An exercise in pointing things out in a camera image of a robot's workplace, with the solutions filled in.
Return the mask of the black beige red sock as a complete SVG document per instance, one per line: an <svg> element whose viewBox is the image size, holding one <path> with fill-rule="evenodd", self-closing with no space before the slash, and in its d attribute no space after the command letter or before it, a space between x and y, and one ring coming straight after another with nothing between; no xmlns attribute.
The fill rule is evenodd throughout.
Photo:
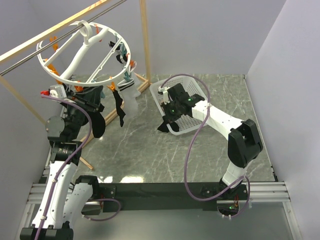
<svg viewBox="0 0 320 240"><path fill-rule="evenodd" d="M180 127L178 126L178 124L174 121L169 120L165 115L162 116L162 120L163 122L160 124L160 126L157 128L158 131L162 132L162 133L169 133L169 126L171 127L171 129L174 132L179 132L180 131Z"/></svg>

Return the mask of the white round clip hanger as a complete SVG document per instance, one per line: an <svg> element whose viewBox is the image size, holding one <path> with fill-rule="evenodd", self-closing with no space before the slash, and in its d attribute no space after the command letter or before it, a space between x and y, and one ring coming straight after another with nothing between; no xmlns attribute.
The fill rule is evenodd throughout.
<svg viewBox="0 0 320 240"><path fill-rule="evenodd" d="M41 53L37 54L37 59L41 65L41 67L54 79L72 86L81 86L81 87L96 87L103 86L111 81L123 80L125 78L125 74L131 73L131 50L126 42L126 40L114 29L95 22L87 22L85 20L75 21L70 24L71 26L80 27L80 29L76 30L71 36L62 44L62 46L58 47L54 50L54 53L48 57L44 58ZM89 50L95 45L100 44L103 38L112 35L115 37L114 40L111 40L107 43L107 46L110 47L109 52L103 57L102 61L96 67L96 69L91 73L85 81L77 81L71 79L72 74L75 73L76 69L81 65L81 62L85 55L89 52ZM75 53L73 59L70 64L61 74L56 74L54 70L49 68L57 57L59 57L76 38L82 37L83 43L79 50ZM117 61L121 62L121 70L113 76L109 76L105 79L100 79L98 74L103 70L104 66L107 62L115 57Z"/></svg>

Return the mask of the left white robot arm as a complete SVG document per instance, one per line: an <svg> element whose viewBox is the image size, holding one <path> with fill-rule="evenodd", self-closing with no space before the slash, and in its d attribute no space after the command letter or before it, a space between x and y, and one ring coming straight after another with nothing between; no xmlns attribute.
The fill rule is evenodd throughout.
<svg viewBox="0 0 320 240"><path fill-rule="evenodd" d="M29 227L21 229L21 240L71 240L73 226L86 201L100 195L96 176L81 176L69 194L70 184L90 136L101 137L106 124L101 112L103 86L66 90L53 85L41 97L65 107L63 116L52 116L45 128L50 147L49 175L40 207Z"/></svg>

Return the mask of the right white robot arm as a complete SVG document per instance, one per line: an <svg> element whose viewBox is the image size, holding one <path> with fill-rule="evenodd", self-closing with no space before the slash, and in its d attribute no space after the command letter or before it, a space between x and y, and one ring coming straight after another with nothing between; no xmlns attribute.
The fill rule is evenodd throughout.
<svg viewBox="0 0 320 240"><path fill-rule="evenodd" d="M256 123L251 120L235 118L213 106L208 98L199 94L189 95L182 84L173 87L159 87L163 95L161 107L164 110L164 130L182 116L189 116L209 125L227 140L229 165L220 180L219 193L211 196L213 200L221 196L230 200L237 194L237 186L245 178L248 166L263 150L262 140Z"/></svg>

